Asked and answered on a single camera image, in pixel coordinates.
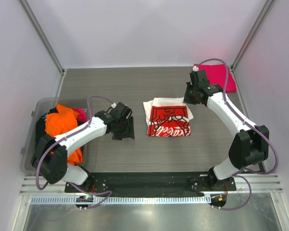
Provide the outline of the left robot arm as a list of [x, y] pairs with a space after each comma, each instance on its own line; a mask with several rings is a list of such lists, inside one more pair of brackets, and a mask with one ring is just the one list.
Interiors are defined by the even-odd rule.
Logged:
[[114, 140], [134, 139], [131, 108], [118, 102], [106, 111], [89, 112], [89, 120], [71, 131], [55, 137], [44, 135], [31, 159], [36, 170], [36, 187], [44, 190], [45, 187], [39, 184], [39, 177], [42, 176], [47, 185], [62, 180], [72, 187], [76, 186], [79, 191], [92, 192], [93, 175], [81, 166], [69, 164], [67, 160], [78, 148], [109, 133]]

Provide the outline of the aluminium front rail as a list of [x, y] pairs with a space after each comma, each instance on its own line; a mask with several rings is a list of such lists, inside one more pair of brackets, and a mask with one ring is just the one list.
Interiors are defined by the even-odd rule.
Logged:
[[[283, 192], [282, 185], [276, 174], [257, 175], [257, 174], [241, 174], [234, 179], [236, 191], [238, 193], [247, 193], [249, 182], [253, 193], [281, 193]], [[66, 183], [59, 181], [56, 184], [49, 184], [44, 190], [39, 190], [36, 187], [36, 178], [34, 176], [26, 176], [20, 189], [20, 195], [36, 195], [36, 194], [63, 194]]]

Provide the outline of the clear plastic bin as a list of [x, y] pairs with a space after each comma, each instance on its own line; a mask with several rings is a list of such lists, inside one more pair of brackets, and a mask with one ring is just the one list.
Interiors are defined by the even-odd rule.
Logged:
[[28, 137], [25, 146], [22, 148], [22, 160], [20, 168], [26, 176], [33, 176], [36, 170], [32, 167], [30, 161], [33, 157], [36, 148], [36, 123], [37, 121], [57, 104], [69, 108], [81, 108], [87, 112], [87, 99], [85, 98], [67, 98], [67, 97], [52, 97], [43, 98], [36, 104], [35, 110], [32, 112], [32, 122], [30, 125]]

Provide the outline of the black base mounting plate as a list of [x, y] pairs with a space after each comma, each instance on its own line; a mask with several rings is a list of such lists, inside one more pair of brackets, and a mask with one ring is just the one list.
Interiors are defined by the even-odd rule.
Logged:
[[194, 197], [204, 192], [234, 192], [234, 178], [217, 181], [207, 171], [196, 172], [95, 172], [90, 174], [96, 193], [112, 191], [113, 197]]

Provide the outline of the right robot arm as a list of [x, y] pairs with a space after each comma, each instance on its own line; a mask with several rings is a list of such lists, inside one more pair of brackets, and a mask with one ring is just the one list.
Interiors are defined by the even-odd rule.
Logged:
[[205, 70], [195, 68], [190, 72], [184, 103], [208, 107], [233, 136], [228, 157], [208, 171], [207, 183], [212, 190], [221, 189], [234, 174], [268, 158], [268, 128], [258, 126], [245, 117], [220, 85], [210, 83]]

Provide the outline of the left aluminium frame post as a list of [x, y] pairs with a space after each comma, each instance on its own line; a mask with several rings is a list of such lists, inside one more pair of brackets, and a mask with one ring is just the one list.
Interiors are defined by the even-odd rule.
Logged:
[[59, 73], [63, 75], [65, 73], [65, 69], [62, 67], [57, 55], [55, 54], [50, 42], [48, 41], [38, 19], [36, 18], [34, 12], [32, 11], [29, 3], [27, 0], [19, 0], [18, 1], [23, 8], [25, 14], [27, 15], [30, 23], [32, 24], [34, 30], [36, 31], [39, 39], [41, 40], [42, 44], [44, 45], [47, 53], [51, 57], [53, 63], [55, 64], [56, 68], [58, 69]]

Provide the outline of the aluminium frame post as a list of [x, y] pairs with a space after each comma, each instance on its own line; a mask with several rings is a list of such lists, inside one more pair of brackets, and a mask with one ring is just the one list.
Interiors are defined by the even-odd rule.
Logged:
[[253, 41], [253, 39], [255, 38], [255, 36], [257, 35], [259, 29], [261, 28], [262, 24], [264, 23], [266, 17], [268, 16], [271, 8], [273, 7], [273, 5], [275, 4], [275, 0], [266, 0], [260, 10], [260, 12], [258, 13], [251, 29], [248, 32], [248, 35], [246, 36], [236, 58], [234, 59], [233, 63], [231, 64], [231, 70], [235, 71], [236, 68], [238, 67], [241, 59], [243, 58], [244, 54], [246, 53], [249, 45], [251, 44], [251, 42]]
[[27, 0], [19, 0], [18, 1], [23, 8], [25, 14], [27, 15], [30, 23], [32, 24], [34, 30], [36, 31], [39, 39], [41, 40], [42, 44], [44, 45], [47, 53], [51, 57], [53, 63], [55, 64], [56, 68], [58, 69], [59, 73], [63, 75], [65, 73], [65, 69], [62, 67], [57, 55], [55, 54], [50, 42], [48, 41], [38, 19], [36, 18], [34, 12], [32, 11], [29, 3]]

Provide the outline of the right aluminium frame post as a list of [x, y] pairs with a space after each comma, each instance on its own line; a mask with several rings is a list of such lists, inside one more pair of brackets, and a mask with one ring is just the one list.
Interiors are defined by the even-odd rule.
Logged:
[[255, 36], [257, 35], [259, 29], [261, 28], [262, 24], [264, 23], [266, 17], [268, 16], [271, 8], [273, 7], [273, 5], [275, 4], [275, 0], [266, 0], [260, 10], [260, 12], [258, 13], [251, 29], [248, 32], [248, 35], [246, 36], [236, 58], [234, 59], [233, 63], [231, 64], [231, 70], [235, 71], [236, 68], [238, 67], [241, 59], [243, 58], [244, 54], [246, 53], [249, 45], [251, 44], [251, 42], [253, 41], [253, 39], [255, 38]]

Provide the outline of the folded magenta t-shirt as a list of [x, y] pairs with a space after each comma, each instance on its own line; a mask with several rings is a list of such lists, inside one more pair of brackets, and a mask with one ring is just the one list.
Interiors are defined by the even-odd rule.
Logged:
[[207, 78], [210, 84], [218, 84], [223, 89], [226, 89], [226, 93], [236, 92], [236, 83], [228, 70], [228, 81], [226, 88], [224, 87], [226, 81], [226, 68], [223, 64], [202, 64], [197, 67], [199, 70], [205, 70]]

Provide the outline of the orange t-shirt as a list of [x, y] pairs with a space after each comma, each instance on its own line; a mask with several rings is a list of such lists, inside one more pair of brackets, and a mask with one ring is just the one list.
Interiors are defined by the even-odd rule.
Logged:
[[48, 114], [46, 117], [46, 129], [48, 135], [55, 137], [75, 129], [84, 122], [77, 120], [77, 113], [73, 108], [60, 104], [55, 106], [58, 113]]

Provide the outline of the magenta t-shirt in bin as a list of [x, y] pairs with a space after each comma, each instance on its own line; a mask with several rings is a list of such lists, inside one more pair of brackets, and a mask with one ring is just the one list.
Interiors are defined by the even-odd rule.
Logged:
[[73, 108], [73, 111], [76, 112], [77, 120], [80, 122], [86, 122], [87, 121], [87, 114], [86, 112], [81, 108]]

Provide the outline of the white t-shirt with red print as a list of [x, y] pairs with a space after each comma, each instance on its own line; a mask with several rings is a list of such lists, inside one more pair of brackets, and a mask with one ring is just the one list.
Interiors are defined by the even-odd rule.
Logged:
[[193, 114], [183, 98], [154, 98], [143, 103], [149, 137], [186, 137]]

